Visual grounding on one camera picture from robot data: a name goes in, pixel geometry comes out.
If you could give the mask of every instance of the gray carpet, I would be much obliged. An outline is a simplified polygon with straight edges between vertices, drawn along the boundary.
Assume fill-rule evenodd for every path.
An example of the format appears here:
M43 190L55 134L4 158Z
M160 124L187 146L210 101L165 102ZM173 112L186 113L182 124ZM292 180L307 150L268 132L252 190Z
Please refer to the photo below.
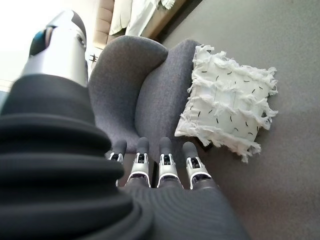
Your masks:
M200 155L253 239L320 239L320 1L204 0L168 36L276 67L279 110L249 164L225 148Z

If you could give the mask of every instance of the gray upholstered chair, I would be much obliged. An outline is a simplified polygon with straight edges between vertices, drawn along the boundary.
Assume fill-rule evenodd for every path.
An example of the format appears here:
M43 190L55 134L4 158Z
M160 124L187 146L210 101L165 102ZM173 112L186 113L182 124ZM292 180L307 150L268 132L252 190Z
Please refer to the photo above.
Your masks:
M97 126L111 142L125 139L127 152L135 153L138 139L148 137L149 156L158 161L160 138L167 136L177 165L184 162L185 139L174 133L189 96L197 45L187 39L168 50L147 38L121 36L106 46L89 91Z

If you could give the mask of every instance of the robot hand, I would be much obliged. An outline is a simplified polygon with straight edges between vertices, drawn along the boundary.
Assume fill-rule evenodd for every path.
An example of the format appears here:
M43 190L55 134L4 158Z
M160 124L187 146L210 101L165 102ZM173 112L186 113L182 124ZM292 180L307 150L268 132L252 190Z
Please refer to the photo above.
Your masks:
M109 160L123 163L127 142L118 141L113 147ZM208 173L205 165L198 157L196 146L192 142L186 142L182 148L186 159L186 171L190 182L191 190L215 188L212 177ZM136 157L133 161L130 176L125 187L141 186L150 188L149 178L149 140L146 137L140 138L137 143ZM178 177L176 163L172 154L172 143L168 137L162 137L159 145L160 161L158 164L159 180L157 188L175 187L183 189L183 185Z

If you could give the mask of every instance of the cushion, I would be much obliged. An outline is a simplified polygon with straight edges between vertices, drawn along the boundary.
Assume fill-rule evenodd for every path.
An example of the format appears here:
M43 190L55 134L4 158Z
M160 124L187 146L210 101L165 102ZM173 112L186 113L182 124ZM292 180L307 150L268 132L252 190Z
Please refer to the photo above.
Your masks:
M128 26L131 18L131 5L132 0L115 0L110 35L116 34Z
M98 49L104 49L108 40L108 34L101 31L94 31L93 46Z
M110 23L102 19L97 19L95 24L95 29L99 32L108 34L110 30Z
M105 9L103 7L99 7L97 13L97 19L105 20L108 23L111 23L112 20L112 11Z
M261 151L254 142L259 128L269 130L271 117L278 113L267 102L268 95L278 92L276 69L240 66L224 51L213 50L209 45L195 48L191 95L175 136L197 137L204 146L225 145L247 162Z
M108 9L111 12L114 11L114 5L115 1L114 0L100 0L99 6L104 9Z

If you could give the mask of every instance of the throw pillow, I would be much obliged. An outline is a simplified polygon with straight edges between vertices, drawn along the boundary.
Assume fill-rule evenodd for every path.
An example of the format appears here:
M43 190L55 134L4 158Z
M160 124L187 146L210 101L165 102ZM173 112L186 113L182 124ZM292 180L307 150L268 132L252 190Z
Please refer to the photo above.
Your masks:
M197 137L204 146L225 145L248 162L248 156L261 151L254 142L259 128L269 130L278 113L267 102L278 92L277 70L240 66L224 51L213 50L209 45L195 48L191 94L174 135Z
M125 29L131 19L132 0L115 0L109 35Z

